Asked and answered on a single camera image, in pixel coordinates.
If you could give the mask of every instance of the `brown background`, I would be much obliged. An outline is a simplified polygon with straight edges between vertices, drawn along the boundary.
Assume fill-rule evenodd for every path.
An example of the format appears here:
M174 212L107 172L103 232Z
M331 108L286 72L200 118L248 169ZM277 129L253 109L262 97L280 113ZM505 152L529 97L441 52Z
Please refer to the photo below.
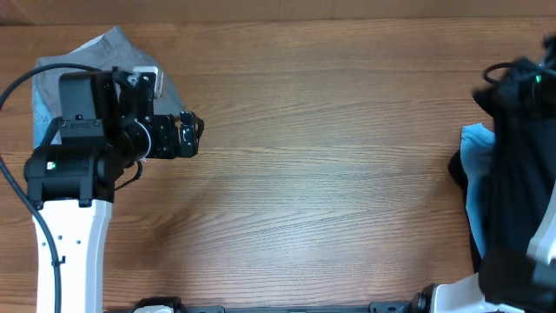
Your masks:
M179 295L232 306L409 299L472 273L461 192L447 173L481 71L539 57L539 18L138 24L205 119L192 160L149 160L118 191L104 303ZM0 89L39 56L109 26L0 28ZM23 182L30 83L0 112L0 153ZM36 239L0 179L0 311L34 311Z
M0 0L0 23L38 25L553 15L553 0Z

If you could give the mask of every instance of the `wall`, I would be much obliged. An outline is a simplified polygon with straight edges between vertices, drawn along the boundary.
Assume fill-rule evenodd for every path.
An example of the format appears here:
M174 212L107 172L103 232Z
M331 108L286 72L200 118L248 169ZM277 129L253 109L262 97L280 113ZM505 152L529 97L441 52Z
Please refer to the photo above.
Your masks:
M40 25L553 15L553 0L0 0L0 23Z

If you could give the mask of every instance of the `cable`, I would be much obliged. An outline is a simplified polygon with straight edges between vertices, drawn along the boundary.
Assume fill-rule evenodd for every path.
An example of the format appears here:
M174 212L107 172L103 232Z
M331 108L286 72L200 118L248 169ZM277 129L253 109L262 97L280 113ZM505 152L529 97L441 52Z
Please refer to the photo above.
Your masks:
M141 163L141 161L137 161L137 172L136 172L136 174L133 177L131 177L131 179L129 179L127 182L122 183L118 188L114 189L114 191L120 190L121 188L129 185L130 183L133 183L137 179L141 178L141 175L142 175L142 163Z
M73 63L55 63L50 65L44 65L33 69L21 77L19 77L15 82L13 82L0 96L0 110L2 110L3 104L6 102L6 99L11 94L11 92L17 88L21 83L26 81L27 79L33 77L34 75L44 72L46 70L52 69L60 69L60 68L70 68L70 69L79 69L79 70L99 70L90 66L81 65L81 64L73 64ZM6 180L10 184L11 188L16 192L17 196L25 203L27 209L31 213L31 215L36 219L36 222L40 226L41 230L46 237L46 241L49 244L50 249L50 256L52 257L52 268L54 270L54 312L60 313L62 310L62 278L60 275L60 259L58 257L58 251L56 249L56 243L54 242L54 238L50 233L49 227L43 219L43 216L38 212L38 210L33 206L30 202L29 198L19 184L16 182L16 179L11 175L10 171L6 167L6 163L3 161L2 156L0 156L0 170L2 171L3 175L6 177Z

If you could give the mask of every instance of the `gray cloth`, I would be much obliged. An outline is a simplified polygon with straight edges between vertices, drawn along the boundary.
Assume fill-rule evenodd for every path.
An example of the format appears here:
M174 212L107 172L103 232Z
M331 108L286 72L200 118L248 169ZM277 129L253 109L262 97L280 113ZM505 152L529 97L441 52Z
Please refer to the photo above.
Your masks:
M58 57L40 57L36 67L53 63L77 63L111 70L113 66L131 70L136 66L157 66L160 64L151 56L134 47L119 27L114 27L96 43ZM63 73L73 69L47 70L33 77L33 147L43 140L44 133L53 117L62 115L58 80ZM164 77L163 97L155 100L155 114L178 116L183 110L182 100L168 76ZM53 143L60 143L59 136Z

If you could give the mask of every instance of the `wooden table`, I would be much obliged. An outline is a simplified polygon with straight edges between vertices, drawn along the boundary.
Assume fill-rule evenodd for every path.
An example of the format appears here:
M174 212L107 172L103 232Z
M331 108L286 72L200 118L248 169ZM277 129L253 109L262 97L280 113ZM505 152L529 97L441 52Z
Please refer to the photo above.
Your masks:
M461 126L490 120L471 89L492 63L539 57L555 28L534 18L123 26L207 128L194 159L149 160L117 192L105 307L160 295L364 304L468 276L447 163ZM0 28L0 88L108 29ZM26 83L0 112L0 152L21 183L30 95ZM3 179L0 197L0 311L32 312L35 230Z

